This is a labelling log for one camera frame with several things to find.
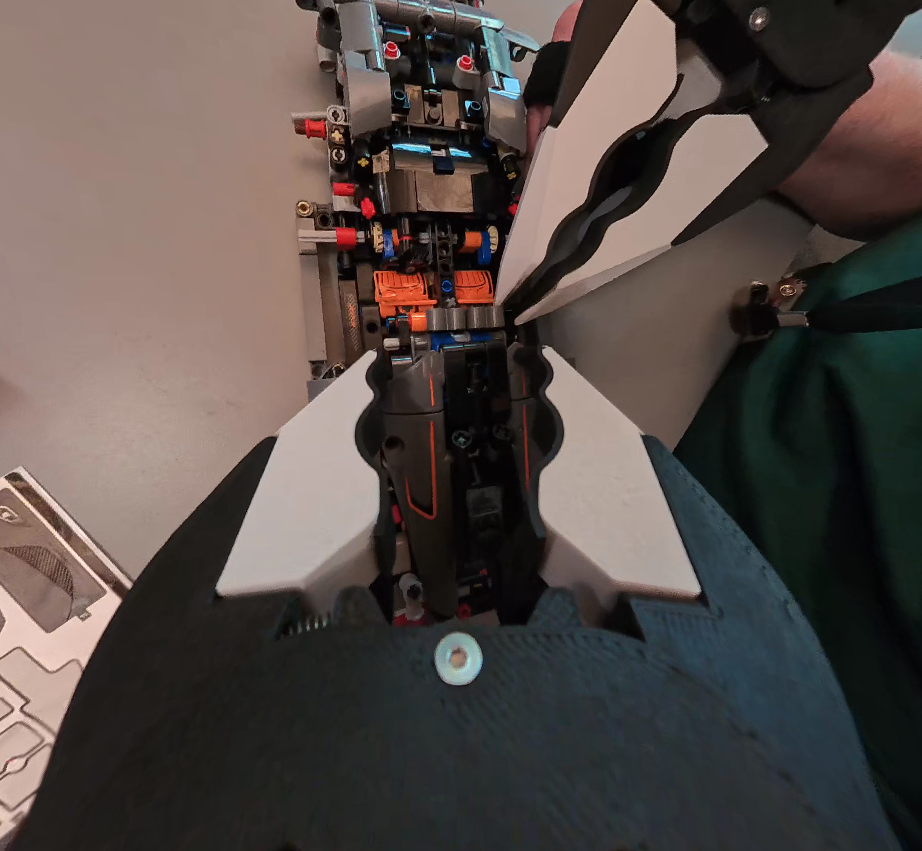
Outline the person's green garment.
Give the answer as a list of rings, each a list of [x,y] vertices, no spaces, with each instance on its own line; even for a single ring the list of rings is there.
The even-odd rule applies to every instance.
[[[800,604],[920,849],[920,219],[762,304],[676,456]]]

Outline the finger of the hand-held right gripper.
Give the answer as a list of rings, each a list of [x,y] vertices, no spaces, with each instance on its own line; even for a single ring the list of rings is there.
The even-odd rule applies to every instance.
[[[637,0],[564,117],[537,142],[501,256],[503,307],[543,261],[557,226],[587,200],[597,166],[622,135],[655,118],[677,82],[673,20]]]
[[[718,112],[723,82],[695,45],[677,45],[677,81],[654,123],[624,137],[571,189],[559,224],[513,301],[523,325],[665,253],[756,160],[767,142],[747,115]]]

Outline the grey and orange lego car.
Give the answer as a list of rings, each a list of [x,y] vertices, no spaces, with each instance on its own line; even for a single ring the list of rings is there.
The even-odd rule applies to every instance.
[[[325,322],[345,373],[371,352],[360,431],[383,484],[373,591],[422,619],[523,623],[545,588],[536,516],[544,369],[496,303],[523,186],[514,64],[538,51],[484,0],[294,0],[316,15],[333,102],[292,115],[326,147],[331,198],[300,200],[305,257],[335,253]]]

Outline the lego sticker sheet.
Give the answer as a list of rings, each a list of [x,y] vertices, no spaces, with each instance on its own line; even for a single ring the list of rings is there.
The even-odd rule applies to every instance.
[[[132,584],[26,468],[2,474],[2,845],[29,812],[76,684]]]

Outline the person's right forearm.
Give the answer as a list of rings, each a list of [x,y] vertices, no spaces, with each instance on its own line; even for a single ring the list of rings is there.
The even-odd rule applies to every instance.
[[[873,84],[777,192],[826,231],[870,241],[921,210],[921,60],[883,51]]]

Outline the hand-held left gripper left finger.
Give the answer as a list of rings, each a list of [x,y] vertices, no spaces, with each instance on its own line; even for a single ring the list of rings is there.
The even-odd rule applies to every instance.
[[[290,591],[308,611],[330,611],[341,590],[367,588],[382,573],[387,363],[366,352],[279,430],[218,596]]]

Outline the person's right hand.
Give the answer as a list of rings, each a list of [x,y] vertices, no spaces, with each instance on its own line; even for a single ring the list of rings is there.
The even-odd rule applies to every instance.
[[[531,160],[538,139],[551,119],[566,71],[570,41],[583,0],[576,0],[563,11],[554,27],[550,41],[538,51],[524,85],[526,109],[526,157]]]

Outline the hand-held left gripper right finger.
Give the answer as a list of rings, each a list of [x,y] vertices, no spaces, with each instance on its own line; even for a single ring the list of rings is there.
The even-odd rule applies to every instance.
[[[558,352],[542,351],[562,441],[538,479],[540,577],[578,599],[696,599],[701,586],[641,430]]]

